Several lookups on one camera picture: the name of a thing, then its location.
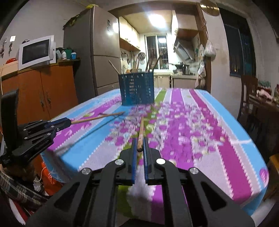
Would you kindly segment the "orange wooden cabinet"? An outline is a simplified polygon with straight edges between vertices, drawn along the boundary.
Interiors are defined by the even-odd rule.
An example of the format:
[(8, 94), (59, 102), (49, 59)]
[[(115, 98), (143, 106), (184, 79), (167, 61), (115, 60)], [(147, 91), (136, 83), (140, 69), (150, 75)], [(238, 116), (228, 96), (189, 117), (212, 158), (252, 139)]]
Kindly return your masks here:
[(74, 76), (80, 60), (14, 71), (1, 77), (4, 94), (19, 90), (17, 124), (50, 120), (78, 105)]

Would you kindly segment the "floral striped tablecloth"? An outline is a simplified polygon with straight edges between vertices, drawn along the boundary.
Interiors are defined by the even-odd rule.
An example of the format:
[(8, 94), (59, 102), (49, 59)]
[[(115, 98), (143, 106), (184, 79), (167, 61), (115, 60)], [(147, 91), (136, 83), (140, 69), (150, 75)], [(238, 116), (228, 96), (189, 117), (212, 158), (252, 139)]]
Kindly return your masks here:
[(249, 215), (259, 207), (269, 182), (267, 166), (239, 122), (210, 93), (157, 88), (151, 105), (124, 106), (118, 89), (92, 98), (52, 118), (83, 122), (58, 132), (42, 153), (43, 178), (51, 188), (69, 182), (82, 168), (103, 168), (131, 147), (141, 117), (151, 148), (178, 168), (196, 167)]

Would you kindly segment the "white microwave oven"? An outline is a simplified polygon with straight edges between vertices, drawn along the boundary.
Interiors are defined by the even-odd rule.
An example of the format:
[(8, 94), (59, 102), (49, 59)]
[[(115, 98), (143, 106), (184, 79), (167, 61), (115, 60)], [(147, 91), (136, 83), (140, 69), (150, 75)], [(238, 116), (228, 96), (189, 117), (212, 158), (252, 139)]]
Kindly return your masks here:
[(41, 63), (56, 62), (56, 43), (54, 35), (37, 38), (19, 46), (18, 69), (33, 67)]

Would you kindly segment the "blue perforated utensil holder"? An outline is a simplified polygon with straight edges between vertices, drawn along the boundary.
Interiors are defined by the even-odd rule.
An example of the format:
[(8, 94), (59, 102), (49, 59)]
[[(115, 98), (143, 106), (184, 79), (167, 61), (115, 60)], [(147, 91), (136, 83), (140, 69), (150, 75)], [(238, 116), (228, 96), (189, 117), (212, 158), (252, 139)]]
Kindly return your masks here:
[(122, 105), (148, 105), (154, 103), (153, 72), (120, 74), (118, 79)]

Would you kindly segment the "brown steel refrigerator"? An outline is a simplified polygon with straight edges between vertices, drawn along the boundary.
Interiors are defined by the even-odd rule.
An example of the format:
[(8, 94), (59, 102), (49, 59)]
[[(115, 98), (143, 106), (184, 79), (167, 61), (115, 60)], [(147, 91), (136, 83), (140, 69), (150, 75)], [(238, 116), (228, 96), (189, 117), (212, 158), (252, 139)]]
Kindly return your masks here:
[(93, 6), (64, 25), (63, 46), (76, 52), (80, 66), (74, 76), (79, 103), (119, 88), (121, 72), (118, 18)]

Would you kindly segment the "dark wooden dining table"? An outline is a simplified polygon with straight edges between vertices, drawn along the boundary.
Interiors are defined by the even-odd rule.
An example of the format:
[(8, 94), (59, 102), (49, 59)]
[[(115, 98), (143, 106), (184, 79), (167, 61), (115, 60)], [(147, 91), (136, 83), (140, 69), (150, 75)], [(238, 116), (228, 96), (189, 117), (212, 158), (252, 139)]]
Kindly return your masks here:
[(249, 102), (257, 123), (256, 145), (272, 155), (278, 153), (278, 105), (256, 94), (250, 95)]

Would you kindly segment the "steel electric kettle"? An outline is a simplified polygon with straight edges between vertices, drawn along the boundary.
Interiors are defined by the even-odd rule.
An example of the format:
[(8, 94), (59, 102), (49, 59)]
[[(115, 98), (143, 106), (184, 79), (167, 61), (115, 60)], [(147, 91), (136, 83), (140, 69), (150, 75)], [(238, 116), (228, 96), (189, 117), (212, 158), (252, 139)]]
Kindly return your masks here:
[(183, 74), (184, 75), (190, 75), (191, 74), (189, 65), (186, 65), (186, 64), (183, 65)]

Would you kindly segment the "wooden dining chair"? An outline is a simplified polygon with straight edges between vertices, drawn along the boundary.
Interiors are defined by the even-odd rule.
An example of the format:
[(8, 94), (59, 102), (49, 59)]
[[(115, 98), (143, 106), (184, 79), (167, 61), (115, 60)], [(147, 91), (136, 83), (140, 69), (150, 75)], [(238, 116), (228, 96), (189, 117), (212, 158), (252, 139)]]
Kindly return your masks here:
[(255, 95), (258, 87), (258, 79), (250, 75), (241, 76), (241, 102), (237, 121), (240, 120), (241, 114), (250, 115), (252, 109), (250, 108), (251, 103), (249, 102), (250, 95)]

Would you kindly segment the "steel range hood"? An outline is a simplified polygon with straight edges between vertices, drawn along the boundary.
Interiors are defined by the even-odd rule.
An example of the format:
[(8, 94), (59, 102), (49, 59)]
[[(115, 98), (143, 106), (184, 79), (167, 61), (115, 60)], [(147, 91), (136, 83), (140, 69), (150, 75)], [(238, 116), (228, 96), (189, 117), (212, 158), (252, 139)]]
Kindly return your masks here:
[(194, 61), (195, 56), (192, 42), (176, 38), (174, 51), (182, 61)]

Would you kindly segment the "hanging white plastic bag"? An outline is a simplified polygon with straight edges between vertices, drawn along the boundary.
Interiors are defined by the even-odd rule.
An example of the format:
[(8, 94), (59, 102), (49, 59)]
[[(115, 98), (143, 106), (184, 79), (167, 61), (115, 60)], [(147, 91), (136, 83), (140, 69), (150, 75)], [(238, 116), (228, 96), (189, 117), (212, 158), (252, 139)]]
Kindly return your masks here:
[(204, 56), (207, 57), (215, 57), (216, 56), (216, 49), (211, 43), (211, 41), (208, 39), (204, 48)]

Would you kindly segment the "round brass wall plate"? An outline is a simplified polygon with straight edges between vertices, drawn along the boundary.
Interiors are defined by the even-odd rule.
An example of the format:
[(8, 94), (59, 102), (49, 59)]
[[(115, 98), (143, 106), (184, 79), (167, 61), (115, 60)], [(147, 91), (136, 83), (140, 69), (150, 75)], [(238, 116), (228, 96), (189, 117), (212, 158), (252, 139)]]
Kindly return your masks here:
[(202, 0), (202, 1), (200, 1), (199, 4), (200, 4), (201, 9), (205, 13), (207, 13), (211, 16), (214, 16), (214, 17), (219, 16), (220, 10), (216, 3), (213, 3), (210, 0)]

